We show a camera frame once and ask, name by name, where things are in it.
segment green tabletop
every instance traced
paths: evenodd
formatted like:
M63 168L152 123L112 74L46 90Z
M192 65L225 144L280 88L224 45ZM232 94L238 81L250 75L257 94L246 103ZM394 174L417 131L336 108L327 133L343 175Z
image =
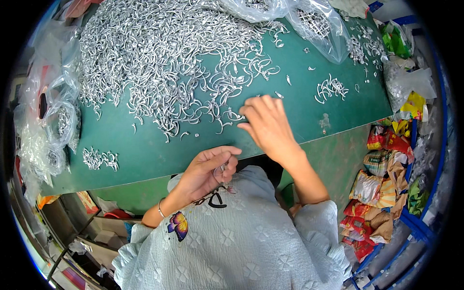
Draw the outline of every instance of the green tabletop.
M350 58L340 65L330 63L309 41L303 40L287 20L280 21L291 31L279 35L285 45L276 48L268 34L264 36L262 43L263 52L272 58L273 66L280 66L281 71L269 76L269 81L258 77L250 87L244 86L241 95L227 101L233 111L237 112L249 97L264 94L277 97L274 94L274 91L277 91L284 96L285 111L298 143L343 132L392 114L382 72L377 71L377 77L373 75L376 71L375 65L372 64L374 57L368 56L367 79L370 82L365 83L364 65L353 65ZM360 19L359 22L374 29L373 38L380 37L370 15L368 19ZM356 30L349 29L350 26L357 26L356 19L351 18L345 25L350 35L359 34ZM310 53L303 51L306 47ZM204 59L202 65L214 71L219 57L206 55L201 58ZM309 71L308 66L315 67L316 70ZM340 97L332 96L322 105L314 99L314 95L317 94L317 84L329 78L329 73L332 78L336 77L341 81L349 89L349 93L344 101ZM289 75L292 86L287 83L286 75ZM355 84L359 85L359 93L354 89ZM215 132L220 131L220 124L210 123L210 115L202 116L201 122L196 125L182 123L178 137L165 143L165 135L152 123L151 118L145 117L144 124L140 125L140 122L134 119L134 115L129 114L126 106L128 92L126 88L126 94L121 98L117 108L113 103L103 104L99 121L96 120L97 116L92 108L81 107L82 135L78 153L71 154L70 157L70 173L63 172L54 177L53 188L43 183L42 195L111 187L180 173L187 168L198 152L220 145L241 148L243 151L238 156L240 159L263 153L245 131L235 126L237 122L233 126L225 126L222 134L216 134ZM197 88L195 97L205 101L209 99L209 94ZM321 128L320 120L324 118L324 113L329 116L329 126ZM135 134L132 123L137 126ZM190 132L190 135L184 135L181 141L179 136L185 131ZM118 153L119 170L114 172L104 164L100 170L89 170L83 162L82 150L90 149L91 146L100 152L110 150Z

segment brown paper bag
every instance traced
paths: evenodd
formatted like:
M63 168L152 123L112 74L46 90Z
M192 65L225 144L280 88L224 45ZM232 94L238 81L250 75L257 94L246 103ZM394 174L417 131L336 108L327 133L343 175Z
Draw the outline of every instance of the brown paper bag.
M392 154L388 160L387 173L395 187L396 196L398 196L404 189L409 188L405 179L406 168L403 167L401 162L394 162L394 154Z
M392 240L393 233L393 218L390 213L385 211L379 213L371 220L371 227L374 232L370 235L370 239L376 243L388 244Z

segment fingers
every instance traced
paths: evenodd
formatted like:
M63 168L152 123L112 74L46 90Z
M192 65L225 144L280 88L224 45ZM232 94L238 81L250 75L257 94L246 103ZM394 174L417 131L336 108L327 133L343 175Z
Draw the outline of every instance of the fingers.
M258 138L256 136L255 130L253 130L253 128L251 127L251 125L249 123L237 124L237 128L240 128L240 129L243 129L243 130L247 131L248 134L250 134L250 136L252 137L253 141L256 143L256 145L259 146Z
M274 102L269 95L246 99L245 106L253 107L263 118L266 118L270 113L275 113L277 111Z
M274 104L276 106L277 112L285 115L284 103L281 99L274 99Z
M267 108L268 108L272 113L276 113L276 112L277 112L276 104L275 104L273 98L271 98L269 95L265 95L265 96L262 96L262 97L261 97L261 100L263 100L263 103L266 104Z
M228 160L228 164L227 164L225 170L222 172L222 177L224 177L225 179L227 177L231 177L237 170L237 168L236 168L237 164L238 164L237 157L232 155Z
M235 157L235 156L232 155L232 156L229 158L229 163L227 164L227 168L230 169L230 170L232 170L232 169L235 170L235 167L237 166L237 164L238 164L238 159L237 159L237 157Z
M231 152L230 151L224 151L216 156L214 156L213 158L211 158L210 160L207 160L203 163L201 163L201 171L206 173L208 171L211 171L211 170L214 170L215 168L223 165L224 163L227 162L227 160L229 160L229 158L231 157Z
M234 154L234 155L239 155L242 153L242 149L239 149L237 147L234 147L234 146L219 146L219 147L214 147L214 148L211 148L211 149L208 149L206 151L209 151L211 153L213 153L214 155L219 155L223 152L226 152L226 151L229 151L231 154Z
M262 117L256 112L255 108L252 106L243 106L238 110L239 114L245 115L248 119L248 122L254 127L261 127L263 124Z

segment bangle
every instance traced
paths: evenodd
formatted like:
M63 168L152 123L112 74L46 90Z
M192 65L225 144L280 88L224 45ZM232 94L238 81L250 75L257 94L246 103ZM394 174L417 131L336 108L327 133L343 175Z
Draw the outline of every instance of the bangle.
M160 213L160 215L165 219L166 217L164 216L164 214L161 212L161 209L160 209L160 204L161 202L163 201L163 199L165 199L165 197L163 197L160 202L158 202L158 212Z

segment silver jewelry piece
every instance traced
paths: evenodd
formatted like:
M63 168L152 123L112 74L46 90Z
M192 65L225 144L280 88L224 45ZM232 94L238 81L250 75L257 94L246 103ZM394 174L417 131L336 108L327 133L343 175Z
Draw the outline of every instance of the silver jewelry piece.
M284 97L283 97L281 94L279 94L278 92L275 91L274 93L277 95L277 97L279 97L279 98L281 98L281 99L284 98Z
M161 212L161 209L160 209L160 204L162 202L162 200L165 199L165 197L163 197L162 199L160 199L160 202L158 202L158 212L160 213L160 215L163 217L163 219L165 219L166 217L164 216L164 214Z

